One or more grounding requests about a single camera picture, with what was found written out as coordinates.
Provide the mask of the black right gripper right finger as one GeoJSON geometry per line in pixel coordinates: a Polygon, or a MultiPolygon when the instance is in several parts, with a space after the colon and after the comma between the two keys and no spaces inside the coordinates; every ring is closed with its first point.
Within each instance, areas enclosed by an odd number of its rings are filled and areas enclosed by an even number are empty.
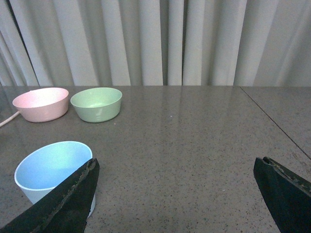
{"type": "Polygon", "coordinates": [[[256,158],[253,173],[281,233],[311,231],[311,183],[269,157],[256,158]]]}

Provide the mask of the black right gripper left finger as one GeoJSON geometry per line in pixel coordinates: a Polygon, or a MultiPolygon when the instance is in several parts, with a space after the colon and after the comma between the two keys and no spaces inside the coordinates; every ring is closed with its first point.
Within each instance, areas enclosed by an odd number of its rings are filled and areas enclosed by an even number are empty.
{"type": "Polygon", "coordinates": [[[90,159],[36,204],[0,229],[2,233],[83,233],[100,165],[90,159]]]}

